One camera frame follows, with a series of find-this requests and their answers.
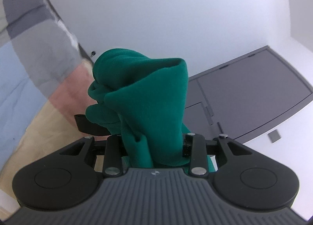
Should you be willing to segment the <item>green hooded sweatshirt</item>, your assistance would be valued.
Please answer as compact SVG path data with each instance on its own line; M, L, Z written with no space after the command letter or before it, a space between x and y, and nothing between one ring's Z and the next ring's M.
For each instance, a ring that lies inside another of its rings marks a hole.
M185 60L151 59L128 49L104 52L93 66L87 91L95 100L75 115L78 129L95 136L120 135L126 149L123 162L133 168L181 167L183 124L188 86Z

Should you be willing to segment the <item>patchwork bed cover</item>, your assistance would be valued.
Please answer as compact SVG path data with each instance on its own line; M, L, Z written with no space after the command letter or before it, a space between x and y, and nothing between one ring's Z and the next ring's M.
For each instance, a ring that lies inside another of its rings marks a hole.
M19 204L16 172L82 137L92 65L48 0L1 0L1 218Z

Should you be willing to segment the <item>grey wall switch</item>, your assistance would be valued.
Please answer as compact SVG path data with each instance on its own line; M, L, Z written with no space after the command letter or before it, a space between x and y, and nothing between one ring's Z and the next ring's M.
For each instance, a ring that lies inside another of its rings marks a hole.
M277 129L271 131L270 133L267 134L268 138L270 139L271 143L277 142L278 140L281 139L281 135L278 132Z

